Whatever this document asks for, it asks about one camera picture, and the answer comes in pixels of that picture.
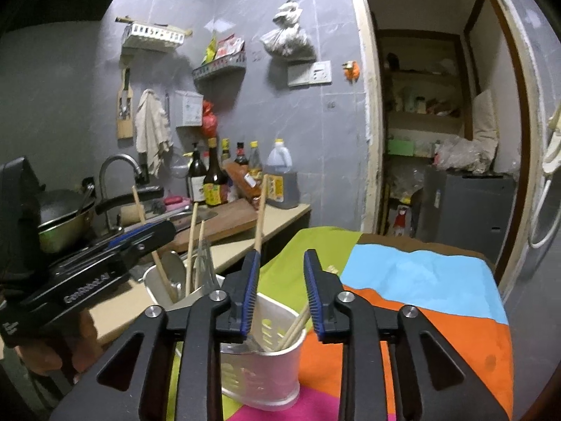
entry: red plastic bag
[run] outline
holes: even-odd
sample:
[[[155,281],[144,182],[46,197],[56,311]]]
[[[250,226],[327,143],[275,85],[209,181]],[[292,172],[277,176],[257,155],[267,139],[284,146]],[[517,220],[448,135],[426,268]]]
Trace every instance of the red plastic bag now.
[[[216,137],[216,129],[218,120],[212,112],[213,104],[209,101],[203,101],[203,134],[207,137]]]

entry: plastic jug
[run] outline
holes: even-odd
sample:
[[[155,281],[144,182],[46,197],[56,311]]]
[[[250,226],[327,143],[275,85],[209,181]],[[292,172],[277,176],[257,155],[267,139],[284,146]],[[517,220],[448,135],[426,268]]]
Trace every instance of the plastic jug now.
[[[275,146],[265,165],[269,176],[267,184],[267,204],[280,209],[292,209],[300,202],[300,192],[296,172],[292,167],[292,157],[282,139],[275,139]]]

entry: light switch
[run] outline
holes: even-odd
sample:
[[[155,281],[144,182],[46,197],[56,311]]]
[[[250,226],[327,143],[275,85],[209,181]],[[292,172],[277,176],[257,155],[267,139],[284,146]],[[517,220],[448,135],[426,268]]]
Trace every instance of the light switch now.
[[[331,83],[331,61],[316,61],[310,70],[309,83]]]

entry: gray appliance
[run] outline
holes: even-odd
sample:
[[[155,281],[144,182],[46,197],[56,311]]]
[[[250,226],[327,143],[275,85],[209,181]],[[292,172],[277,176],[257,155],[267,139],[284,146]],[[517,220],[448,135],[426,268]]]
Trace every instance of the gray appliance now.
[[[415,237],[485,255],[496,263],[514,200],[515,182],[503,174],[425,169]]]

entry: gray tiled wall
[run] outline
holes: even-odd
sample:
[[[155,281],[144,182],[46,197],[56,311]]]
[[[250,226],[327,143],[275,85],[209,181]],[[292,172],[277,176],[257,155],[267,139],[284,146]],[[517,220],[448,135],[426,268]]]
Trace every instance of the gray tiled wall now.
[[[561,42],[534,0],[512,0],[537,63],[546,116],[561,99]],[[540,214],[539,240],[551,227],[561,199],[557,172]],[[561,232],[551,245],[529,250],[505,308],[514,350],[514,419],[540,394],[561,360]]]
[[[132,140],[116,139],[116,96],[124,25],[115,16],[193,28],[174,54],[139,52],[131,63],[131,83],[138,105],[145,88],[161,97],[169,89],[194,90],[193,67],[210,41],[203,26],[212,20],[215,0],[113,0],[101,22],[68,22],[9,32],[0,39],[0,161],[26,154],[49,188],[74,187],[94,175],[105,158],[124,152],[138,157]],[[183,153],[200,136],[174,132]],[[111,195],[133,184],[128,165],[107,171]],[[184,180],[165,172],[156,181],[176,194]]]
[[[232,142],[258,140],[263,160],[274,138],[282,137],[299,172],[302,201],[312,204],[311,224],[358,229],[366,168],[364,84],[361,79],[353,88],[341,69],[346,60],[360,62],[352,1],[296,0],[318,60],[332,63],[333,82],[291,89],[286,64],[273,60],[259,41],[276,27],[271,19],[286,1],[217,0],[216,17],[235,24],[232,31],[244,37],[248,51],[245,74],[212,84],[219,133]]]

